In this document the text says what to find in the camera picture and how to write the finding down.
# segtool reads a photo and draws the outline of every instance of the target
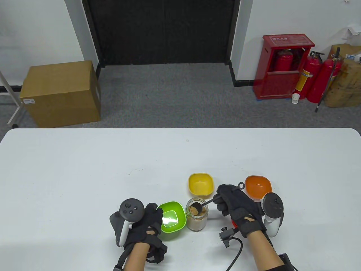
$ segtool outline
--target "hand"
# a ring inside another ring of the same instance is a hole
[[[264,215],[261,205],[254,202],[242,190],[234,185],[220,185],[217,189],[217,197],[214,202],[217,209],[223,216],[231,215],[232,220],[237,224],[243,237],[254,231],[266,231],[262,221]]]
[[[158,208],[155,203],[149,203],[144,209],[143,218],[129,229],[127,240],[124,244],[126,247],[130,243],[139,243],[145,240],[147,234],[155,235],[161,233],[163,210]]]

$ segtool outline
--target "glass jar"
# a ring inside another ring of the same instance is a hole
[[[193,203],[199,202],[200,204],[205,203],[201,198],[191,198],[186,205],[186,216],[187,216],[187,227],[195,232],[202,230],[207,224],[208,206],[203,206],[205,212],[202,212],[199,216],[192,215],[189,208]]]

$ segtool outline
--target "metal stand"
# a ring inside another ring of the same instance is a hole
[[[9,83],[6,81],[5,77],[0,71],[0,81],[4,85],[5,89],[8,93],[0,93],[0,96],[10,96],[14,103],[16,104],[17,108],[14,112],[14,114],[11,116],[10,120],[8,121],[8,125],[12,128],[17,128],[18,125],[15,124],[17,118],[19,117],[19,114],[21,113],[21,110],[23,109],[24,104],[22,101],[15,95],[13,89],[10,87]]]

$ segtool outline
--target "black door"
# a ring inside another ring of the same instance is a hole
[[[105,65],[224,62],[234,1],[87,0]]]
[[[226,60],[234,0],[165,0],[168,63]]]

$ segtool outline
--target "black glove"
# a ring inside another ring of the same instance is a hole
[[[133,223],[133,227],[129,229],[127,240],[124,247],[130,243],[139,243],[147,237],[147,231],[155,231],[155,236],[161,233],[161,225],[163,218],[163,210],[158,208],[155,203],[149,203],[144,209],[143,218]]]
[[[214,197],[218,196],[221,197],[214,201],[217,209],[222,212],[223,216],[231,215],[243,237],[247,237],[251,232],[266,231],[262,221],[264,212],[259,202],[254,202],[234,185],[220,185]],[[255,221],[249,221],[245,217],[253,218]]]
[[[128,246],[134,246],[135,243],[141,242],[149,244],[151,247],[147,258],[154,256],[154,260],[152,261],[147,259],[147,262],[150,263],[161,262],[164,254],[167,252],[167,247],[162,244],[162,241],[158,238],[158,235],[161,234],[163,210],[162,208],[157,209],[157,207],[158,205],[155,203],[149,203],[145,207],[143,218],[133,223],[124,244],[124,250],[126,250]],[[155,234],[147,234],[147,231],[154,231]]]

